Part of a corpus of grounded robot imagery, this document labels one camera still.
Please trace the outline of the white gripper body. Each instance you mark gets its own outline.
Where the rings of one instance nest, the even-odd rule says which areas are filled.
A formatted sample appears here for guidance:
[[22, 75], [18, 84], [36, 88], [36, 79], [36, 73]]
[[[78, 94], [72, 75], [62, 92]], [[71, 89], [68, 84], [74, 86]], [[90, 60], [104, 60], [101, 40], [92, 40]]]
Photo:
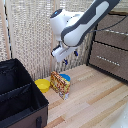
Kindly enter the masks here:
[[65, 48], [62, 45], [58, 45], [52, 50], [51, 55], [56, 59], [57, 62], [61, 62], [75, 50], [76, 47]]

